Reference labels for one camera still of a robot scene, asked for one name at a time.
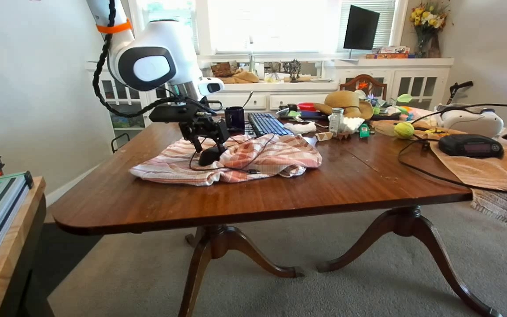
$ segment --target digital clock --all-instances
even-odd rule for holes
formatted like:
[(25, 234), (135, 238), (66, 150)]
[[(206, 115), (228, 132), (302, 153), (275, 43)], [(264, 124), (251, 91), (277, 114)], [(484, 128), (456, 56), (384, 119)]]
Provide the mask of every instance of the digital clock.
[(451, 156), (499, 157), (502, 145), (491, 138), (478, 134), (451, 134), (439, 139), (439, 150)]

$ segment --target baseboard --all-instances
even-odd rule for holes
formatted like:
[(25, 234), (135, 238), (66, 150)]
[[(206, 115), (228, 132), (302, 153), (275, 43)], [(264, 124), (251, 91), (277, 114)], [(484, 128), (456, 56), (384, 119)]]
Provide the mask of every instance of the baseboard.
[(62, 195), (64, 195), (68, 190), (70, 190), (72, 187), (74, 187), (79, 181), (81, 181), (85, 176), (89, 175), (94, 169), (97, 168), (99, 165), (95, 165), (93, 168), (85, 171), (83, 174), (79, 175), (78, 177), (74, 178), (67, 184), (63, 185), (62, 187), (56, 189), (55, 191), (49, 193), (46, 195), (46, 207), (52, 205), (56, 202)]

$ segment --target window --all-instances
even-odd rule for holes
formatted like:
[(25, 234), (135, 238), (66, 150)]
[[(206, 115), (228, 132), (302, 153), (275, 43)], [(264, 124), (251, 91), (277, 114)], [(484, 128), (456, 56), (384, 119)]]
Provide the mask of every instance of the window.
[(185, 25), (187, 36), (193, 38), (195, 51), (199, 53), (197, 39), (197, 17), (195, 14), (195, 0), (137, 0), (142, 10), (143, 22), (172, 18)]
[(349, 8), (352, 5), (380, 14), (373, 47), (388, 46), (390, 32), (393, 27), (396, 0), (342, 0), (342, 14), (340, 17), (340, 30), (338, 32), (338, 52), (346, 51), (344, 49), (345, 30), (348, 27)]
[(298, 0), (209, 0), (216, 52), (318, 52), (324, 7)]

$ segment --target computer screen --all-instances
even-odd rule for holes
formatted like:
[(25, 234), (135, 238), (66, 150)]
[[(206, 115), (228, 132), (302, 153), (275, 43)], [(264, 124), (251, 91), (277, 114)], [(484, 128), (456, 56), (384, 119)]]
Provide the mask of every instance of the computer screen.
[(378, 12), (351, 6), (344, 48), (370, 50), (373, 48), (378, 25)]

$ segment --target black keyboard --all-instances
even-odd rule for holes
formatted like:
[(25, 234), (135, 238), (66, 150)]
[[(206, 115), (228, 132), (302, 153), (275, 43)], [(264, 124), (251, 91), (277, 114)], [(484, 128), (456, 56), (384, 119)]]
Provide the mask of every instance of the black keyboard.
[(267, 112), (250, 112), (248, 121), (252, 125), (253, 131), (257, 136), (274, 133), (276, 135), (293, 135), (293, 132), (287, 130), (281, 122)]

